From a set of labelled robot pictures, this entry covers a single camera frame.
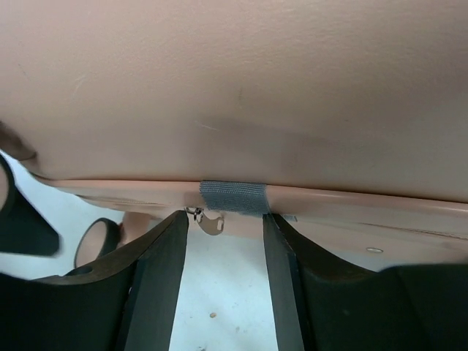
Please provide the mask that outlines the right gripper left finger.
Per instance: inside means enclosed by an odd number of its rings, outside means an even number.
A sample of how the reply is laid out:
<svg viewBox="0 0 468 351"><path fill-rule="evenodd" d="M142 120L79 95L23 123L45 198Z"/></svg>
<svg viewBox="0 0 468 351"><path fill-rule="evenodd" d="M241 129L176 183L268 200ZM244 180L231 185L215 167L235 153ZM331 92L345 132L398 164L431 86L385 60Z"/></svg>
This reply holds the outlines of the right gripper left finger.
<svg viewBox="0 0 468 351"><path fill-rule="evenodd" d="M189 220L145 235L65 276L1 276L3 350L168 350Z"/></svg>

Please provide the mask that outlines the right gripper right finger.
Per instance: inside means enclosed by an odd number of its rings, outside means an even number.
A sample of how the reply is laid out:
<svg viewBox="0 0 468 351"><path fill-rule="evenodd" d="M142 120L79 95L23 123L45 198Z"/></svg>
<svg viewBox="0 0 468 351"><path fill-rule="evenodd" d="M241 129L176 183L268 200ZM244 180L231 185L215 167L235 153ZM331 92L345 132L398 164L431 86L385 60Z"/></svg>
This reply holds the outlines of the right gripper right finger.
<svg viewBox="0 0 468 351"><path fill-rule="evenodd" d="M263 216L280 350L465 350L467 266L402 265L373 272Z"/></svg>

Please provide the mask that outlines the pink hard-shell suitcase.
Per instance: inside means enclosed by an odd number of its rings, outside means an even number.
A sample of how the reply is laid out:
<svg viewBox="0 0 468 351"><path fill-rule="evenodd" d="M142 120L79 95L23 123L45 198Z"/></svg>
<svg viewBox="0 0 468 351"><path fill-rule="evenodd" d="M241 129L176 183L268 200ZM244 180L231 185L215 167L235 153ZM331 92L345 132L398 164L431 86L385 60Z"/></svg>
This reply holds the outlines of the pink hard-shell suitcase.
<svg viewBox="0 0 468 351"><path fill-rule="evenodd" d="M259 183L328 249L467 259L465 1L3 1L1 130L102 207Z"/></svg>

